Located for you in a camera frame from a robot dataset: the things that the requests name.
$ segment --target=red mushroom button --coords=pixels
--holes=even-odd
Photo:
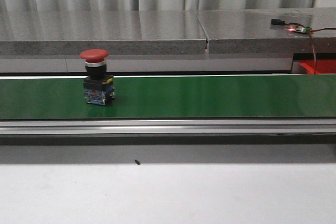
[[[99,63],[104,61],[104,58],[109,55],[109,52],[103,49],[89,49],[80,53],[80,57],[88,63]]]

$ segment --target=red container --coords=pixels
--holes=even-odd
[[[302,60],[300,65],[306,69],[307,74],[314,74],[314,60]],[[336,73],[336,59],[317,60],[315,73]]]

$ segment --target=gray countertop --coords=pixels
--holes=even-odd
[[[273,18],[313,29],[336,27],[336,8],[201,10],[197,14],[211,54],[312,51],[308,35],[271,25]],[[336,52],[336,31],[320,31],[313,37],[318,52]]]
[[[272,18],[313,29],[336,27],[336,8],[146,12],[0,12],[0,55],[200,55],[311,52],[308,35],[271,26]],[[314,33],[318,52],[336,52],[336,31]]]
[[[0,13],[1,55],[77,55],[104,48],[113,55],[203,54],[195,12]]]

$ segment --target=white floor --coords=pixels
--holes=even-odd
[[[333,145],[0,146],[0,223],[334,224],[335,182]]]

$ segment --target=red wire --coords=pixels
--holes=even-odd
[[[315,50],[315,45],[313,41],[313,34],[311,31],[307,31],[310,41],[311,41],[311,47],[313,49],[313,55],[314,55],[314,74],[316,74],[316,66],[317,66],[317,56],[316,56],[316,50]]]

